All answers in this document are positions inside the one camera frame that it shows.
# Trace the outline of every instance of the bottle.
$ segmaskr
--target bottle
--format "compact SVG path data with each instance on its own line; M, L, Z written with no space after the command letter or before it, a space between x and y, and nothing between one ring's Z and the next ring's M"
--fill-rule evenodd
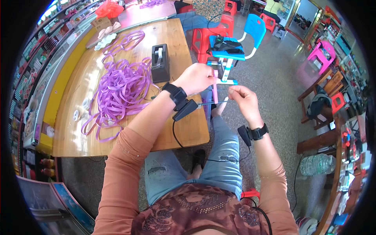
M41 170L41 173L43 173L46 176L50 176L50 177L55 176L55 170L54 169L44 168L44 169Z
M55 161L53 159L43 158L40 161L40 164L42 164L44 167L47 167L47 168L53 168L53 167L55 167Z
M302 159L300 172L304 176L314 176L317 174L330 174L335 168L335 158L332 155L319 153Z

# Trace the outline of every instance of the red plastic bag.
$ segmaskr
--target red plastic bag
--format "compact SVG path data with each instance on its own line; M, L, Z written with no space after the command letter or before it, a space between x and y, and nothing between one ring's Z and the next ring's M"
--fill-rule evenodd
M117 17L122 13L124 7L119 6L113 0L106 0L98 9L96 9L95 14L97 14L97 19L107 16L109 19Z

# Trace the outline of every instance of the woman's left hand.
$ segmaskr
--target woman's left hand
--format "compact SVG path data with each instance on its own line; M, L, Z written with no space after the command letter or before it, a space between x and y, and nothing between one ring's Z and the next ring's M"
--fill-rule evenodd
M189 66L183 74L171 84L183 88L187 96L199 93L216 82L214 70L206 64L195 63Z

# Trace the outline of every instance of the smartphone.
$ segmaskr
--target smartphone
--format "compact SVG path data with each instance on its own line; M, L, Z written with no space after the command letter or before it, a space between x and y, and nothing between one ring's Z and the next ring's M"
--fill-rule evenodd
M239 48L227 49L226 52L229 54L244 55L244 51L240 50Z

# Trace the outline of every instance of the terrazzo floor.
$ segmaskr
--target terrazzo floor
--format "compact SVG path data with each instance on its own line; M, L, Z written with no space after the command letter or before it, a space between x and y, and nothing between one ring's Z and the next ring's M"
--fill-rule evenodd
M234 37L241 38L246 17L238 14L235 17ZM188 46L191 42L191 32L188 32ZM294 177L298 168L300 155L296 154L298 142L317 135L313 130L313 121L301 124L301 105L297 98L306 90L310 83L316 80L317 73L313 71L309 77L302 78L297 75L298 68L304 65L308 54L299 46L300 42L287 33L281 41L267 31L255 55L240 61L237 67L232 68L229 79L236 79L240 85L247 86L257 94L261 116L268 125L271 140L282 159L286 170L288 191L287 196L294 216L311 216L320 219L326 207L323 189L326 176L304 178L297 173L296 196L294 195ZM253 39L247 36L242 42L245 54L253 48ZM196 62L195 53L191 52L193 62ZM218 89L227 89L227 85L218 85ZM226 92L219 92L219 100L224 99ZM237 133L237 128L246 124L246 121L234 101L227 103L222 114L223 119L230 128ZM248 154L248 148L240 139L240 157ZM205 149L207 154L212 146L209 143L192 147L189 151ZM190 172L192 158L182 150L174 150L183 168ZM63 158L62 171L64 182L76 200L83 208L95 218L98 214L98 204L101 198L105 161L104 157L93 158ZM260 189L260 178L257 173L256 158L253 147L250 156L240 163L243 174L243 189ZM140 172L139 182L139 209L147 207L144 168Z

